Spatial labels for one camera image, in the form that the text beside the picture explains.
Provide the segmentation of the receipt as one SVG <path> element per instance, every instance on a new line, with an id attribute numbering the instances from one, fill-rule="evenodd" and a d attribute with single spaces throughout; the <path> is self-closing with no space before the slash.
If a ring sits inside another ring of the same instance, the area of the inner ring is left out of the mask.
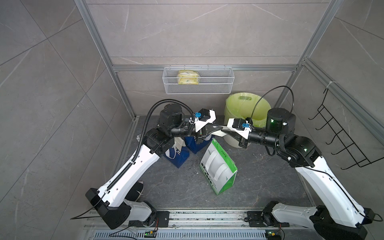
<path id="1" fill-rule="evenodd" d="M 218 137 L 224 137 L 232 130 L 228 128 L 227 126 L 213 126 L 213 132 L 212 135 L 218 136 Z"/>

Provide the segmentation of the blue white paper bag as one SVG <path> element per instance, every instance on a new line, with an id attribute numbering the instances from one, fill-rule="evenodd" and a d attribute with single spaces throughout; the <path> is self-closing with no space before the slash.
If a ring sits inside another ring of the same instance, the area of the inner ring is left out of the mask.
<path id="1" fill-rule="evenodd" d="M 190 152 L 185 141 L 181 137 L 175 137 L 174 145 L 165 152 L 165 156 L 173 165 L 180 168 L 189 158 Z"/>
<path id="2" fill-rule="evenodd" d="M 185 137 L 186 147 L 195 155 L 205 146 L 209 145 L 214 138 L 213 135 L 207 136 L 201 143 L 197 143 L 194 137 Z"/>

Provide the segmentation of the green white paper bag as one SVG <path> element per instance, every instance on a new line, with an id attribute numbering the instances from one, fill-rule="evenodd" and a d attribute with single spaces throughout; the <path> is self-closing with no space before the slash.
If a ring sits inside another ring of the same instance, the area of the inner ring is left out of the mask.
<path id="1" fill-rule="evenodd" d="M 200 168 L 216 195 L 234 185 L 238 168 L 235 162 L 216 139 L 212 139 L 201 162 Z"/>

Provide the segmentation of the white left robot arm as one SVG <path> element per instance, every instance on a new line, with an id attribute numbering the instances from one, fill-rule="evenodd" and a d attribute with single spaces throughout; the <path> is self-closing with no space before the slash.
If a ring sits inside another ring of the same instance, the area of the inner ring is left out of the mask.
<path id="1" fill-rule="evenodd" d="M 159 101 L 150 108 L 134 154 L 104 185 L 86 193 L 93 209 L 111 230 L 126 221 L 153 224 L 156 209 L 147 201 L 137 201 L 143 189 L 140 177 L 175 145 L 176 137 L 193 136 L 203 140 L 208 134 L 221 130 L 215 120 L 213 110 L 201 109 L 194 113 L 186 104 L 172 99 Z"/>

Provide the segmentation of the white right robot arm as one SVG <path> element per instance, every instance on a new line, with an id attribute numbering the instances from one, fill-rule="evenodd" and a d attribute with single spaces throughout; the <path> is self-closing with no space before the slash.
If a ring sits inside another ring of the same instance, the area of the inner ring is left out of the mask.
<path id="1" fill-rule="evenodd" d="M 250 118 L 229 119 L 223 128 L 242 148 L 255 143 L 272 149 L 270 155 L 281 157 L 294 168 L 322 201 L 322 205 L 307 208 L 271 201 L 262 212 L 265 225 L 300 225 L 325 240 L 364 240 L 368 234 L 364 226 L 376 221 L 376 214 L 353 199 L 311 139 L 295 135 L 295 122 L 290 111 L 273 108 L 264 128 L 254 127 Z"/>

